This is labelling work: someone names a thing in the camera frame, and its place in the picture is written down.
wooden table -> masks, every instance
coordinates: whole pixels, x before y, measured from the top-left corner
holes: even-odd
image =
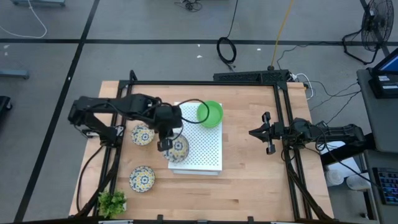
[[[118,82],[102,83],[99,97],[114,98]],[[302,83],[288,83],[294,117],[311,120]],[[280,158],[282,144],[274,141],[276,153],[268,156],[267,144],[250,136],[258,128],[261,115],[271,113],[277,121],[273,88],[270,86],[134,85],[133,93],[159,96],[173,104],[190,98],[215,100],[223,104],[223,171],[219,176],[173,174],[167,160],[157,151],[155,138],[148,146],[137,146],[130,132],[137,121],[128,121],[124,135],[116,189],[127,197],[127,212],[118,218],[155,220],[236,220],[294,221],[285,163]],[[287,115],[280,92],[285,124]],[[109,125],[111,114],[96,115]],[[82,166],[97,150],[99,139],[87,142]],[[321,160],[318,154],[302,149],[307,189],[319,206],[333,216]],[[88,165],[81,185],[80,206],[98,186],[104,150]],[[129,186],[129,175],[137,166],[150,166],[156,174],[153,188],[143,194]],[[76,213],[75,196],[70,214]],[[305,217],[302,196],[297,189],[300,215]]]

concrete floor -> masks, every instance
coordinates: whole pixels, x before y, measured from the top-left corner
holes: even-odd
[[[93,2],[67,0],[64,8],[46,5],[34,8],[49,30],[46,38],[79,39]],[[88,38],[218,39],[228,33],[235,1],[203,0],[203,9],[196,13],[174,6],[173,2],[100,0]],[[288,5],[288,0],[240,1],[230,39],[275,40]],[[42,33],[27,7],[1,1],[0,9],[0,26],[24,35]],[[297,1],[282,40],[337,41],[360,28],[362,14],[359,1]],[[0,30],[0,38],[13,36]],[[398,41],[398,32],[392,32],[390,41]],[[0,177],[4,180],[0,183],[0,223],[12,222],[15,217],[76,47],[77,44],[0,43],[0,68],[27,69],[31,77],[29,80],[0,78],[0,95],[10,96],[14,102],[14,109],[0,132]],[[236,47],[236,72],[266,70],[274,49],[272,45]],[[292,47],[281,45],[278,55]],[[360,57],[372,55],[362,47],[350,50]],[[376,61],[382,58],[379,54]],[[293,73],[305,73],[309,79],[323,82],[330,93],[355,82],[356,71],[366,68],[347,57],[339,46],[298,48],[286,53],[280,63]],[[134,69],[140,80],[212,80],[214,73],[229,72],[211,44],[200,47],[197,44],[86,44],[25,220],[68,215],[86,142],[67,122],[72,101],[81,95],[97,96],[103,80],[127,79],[130,69]],[[310,108],[327,99],[320,85],[315,83],[313,87],[315,96],[309,100]],[[359,86],[350,90],[359,90]],[[347,100],[348,97],[334,98],[313,110],[313,122],[329,120]],[[362,96],[357,95],[330,124],[354,123],[368,133],[370,127],[363,111]],[[334,188],[330,189],[330,197],[336,218],[368,223],[359,217],[359,212],[366,209],[358,192]]]

white pegboard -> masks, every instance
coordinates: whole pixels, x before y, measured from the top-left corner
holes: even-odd
[[[198,121],[199,105],[182,104],[182,116],[190,121]],[[175,128],[173,131],[179,133],[181,129]],[[182,162],[169,162],[169,169],[176,174],[218,175],[223,170],[223,122],[217,127],[205,128],[201,124],[183,121],[182,134],[188,140],[189,154]]]

white cable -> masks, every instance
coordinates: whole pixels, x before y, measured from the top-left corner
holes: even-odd
[[[311,96],[309,97],[309,98],[307,98],[307,100],[309,100],[309,99],[311,99],[312,97],[313,97],[313,89],[312,89],[312,85],[311,85],[311,82],[310,82],[310,80],[308,79],[308,77],[304,74],[304,73],[299,73],[299,74],[296,74],[295,76],[297,77],[297,76],[299,76],[299,75],[302,75],[302,76],[304,76],[306,79],[307,79],[307,81],[308,81],[308,84],[310,85],[310,89],[311,89]]]
[[[27,0],[27,2],[29,3],[29,9],[33,12],[33,15],[35,15],[35,17],[37,18],[37,20],[41,23],[41,25],[44,28],[44,34],[41,35],[40,37],[35,37],[35,36],[28,36],[28,35],[19,35],[19,34],[14,34],[12,32],[9,32],[8,30],[6,30],[5,28],[3,28],[2,26],[0,26],[0,29],[2,29],[4,32],[14,35],[16,37],[26,37],[26,38],[36,38],[36,39],[40,39],[43,38],[46,34],[47,34],[47,28],[45,27],[45,25],[43,24],[43,22],[39,19],[39,17],[36,15],[36,12],[33,10],[32,5],[30,4],[30,0]]]

potted plant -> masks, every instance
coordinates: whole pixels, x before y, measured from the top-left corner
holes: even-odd
[[[116,215],[126,211],[126,197],[124,192],[115,191],[111,195],[108,191],[99,193],[99,214],[105,218],[116,218]]]

